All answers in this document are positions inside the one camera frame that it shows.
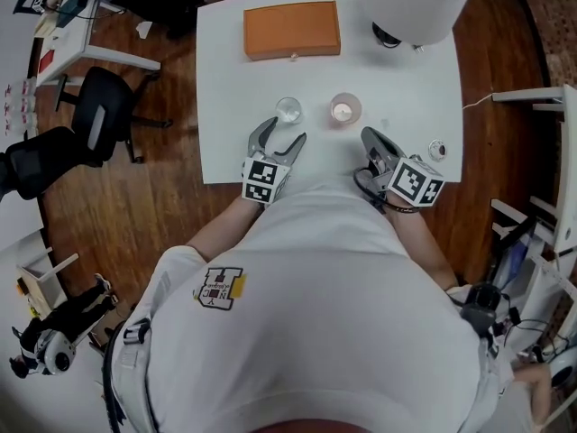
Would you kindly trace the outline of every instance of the white lampshade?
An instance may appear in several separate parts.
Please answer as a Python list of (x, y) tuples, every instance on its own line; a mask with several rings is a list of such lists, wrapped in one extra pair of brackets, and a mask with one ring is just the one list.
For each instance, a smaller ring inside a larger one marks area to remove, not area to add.
[(413, 45), (431, 45), (453, 29), (467, 0), (361, 0), (383, 31)]

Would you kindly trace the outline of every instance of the orange box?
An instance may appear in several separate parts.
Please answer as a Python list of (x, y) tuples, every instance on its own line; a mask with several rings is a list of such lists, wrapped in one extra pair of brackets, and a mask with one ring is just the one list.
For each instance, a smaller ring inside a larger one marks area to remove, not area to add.
[(244, 52), (251, 60), (341, 54), (336, 2), (244, 10)]

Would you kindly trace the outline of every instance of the red object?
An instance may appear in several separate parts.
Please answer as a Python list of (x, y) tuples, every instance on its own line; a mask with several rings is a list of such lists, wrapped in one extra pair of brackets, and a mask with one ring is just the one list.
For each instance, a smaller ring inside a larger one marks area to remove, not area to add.
[(42, 73), (43, 70), (49, 67), (50, 63), (54, 59), (54, 50), (50, 50), (40, 60), (40, 66), (38, 66), (38, 73)]

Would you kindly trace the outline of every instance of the black chair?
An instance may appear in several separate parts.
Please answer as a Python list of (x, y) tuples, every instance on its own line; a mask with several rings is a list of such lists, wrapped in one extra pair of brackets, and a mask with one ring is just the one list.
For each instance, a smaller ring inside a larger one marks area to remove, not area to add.
[(0, 153), (0, 200), (13, 190), (25, 200), (37, 198), (77, 165), (101, 167), (102, 161), (65, 126), (13, 144)]
[(102, 161), (108, 161), (117, 142), (124, 141), (132, 163), (143, 163), (142, 156), (134, 156), (132, 125), (168, 128), (171, 120), (164, 122), (133, 115), (146, 86), (160, 77), (158, 72), (147, 74), (136, 91), (132, 91), (120, 77), (102, 68), (91, 68), (80, 88), (78, 96), (66, 93), (68, 80), (62, 76), (58, 84), (55, 110), (60, 101), (75, 105), (72, 131)]

